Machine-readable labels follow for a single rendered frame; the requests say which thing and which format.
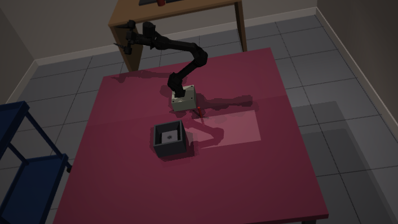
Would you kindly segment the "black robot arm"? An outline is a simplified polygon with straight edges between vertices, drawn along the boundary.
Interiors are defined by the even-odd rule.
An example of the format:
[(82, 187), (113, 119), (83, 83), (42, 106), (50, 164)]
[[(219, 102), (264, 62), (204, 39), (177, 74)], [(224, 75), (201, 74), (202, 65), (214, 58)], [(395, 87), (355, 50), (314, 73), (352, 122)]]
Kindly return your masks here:
[[(150, 21), (145, 21), (143, 23), (143, 36), (141, 39), (141, 44), (150, 46), (150, 50), (154, 47), (158, 50), (175, 49), (182, 51), (189, 51), (194, 57), (194, 60), (190, 62), (186, 67), (184, 67), (178, 73), (172, 73), (168, 79), (168, 87), (175, 92), (175, 98), (180, 98), (185, 96), (185, 90), (182, 87), (182, 79), (190, 74), (197, 67), (202, 67), (207, 63), (208, 54), (201, 47), (197, 46), (194, 42), (182, 42), (174, 41), (165, 36), (160, 35), (155, 31), (156, 25), (153, 25)], [(126, 40), (128, 44), (134, 45), (138, 42), (136, 39), (139, 34), (127, 30)], [(155, 39), (156, 38), (156, 39)]]

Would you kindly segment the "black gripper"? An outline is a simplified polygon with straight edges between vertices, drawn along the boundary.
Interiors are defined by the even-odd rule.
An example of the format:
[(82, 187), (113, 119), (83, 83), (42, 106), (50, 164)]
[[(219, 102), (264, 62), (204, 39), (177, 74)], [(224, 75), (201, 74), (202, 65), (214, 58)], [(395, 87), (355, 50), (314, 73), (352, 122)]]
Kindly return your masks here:
[[(117, 28), (130, 28), (129, 30), (133, 31), (133, 29), (135, 29), (135, 22), (133, 20), (129, 19), (129, 22), (127, 22), (126, 24), (119, 25), (119, 26), (116, 26), (116, 27)], [(140, 44), (141, 45), (142, 36), (143, 36), (143, 34), (139, 34), (139, 36), (137, 36), (136, 39), (138, 40), (138, 42), (136, 42), (135, 44)], [(122, 48), (125, 54), (131, 55), (132, 48), (131, 48), (130, 44), (127, 44), (127, 47), (123, 46), (123, 45), (119, 45), (117, 43), (113, 43), (113, 44), (115, 44), (115, 45), (119, 46), (120, 48)]]

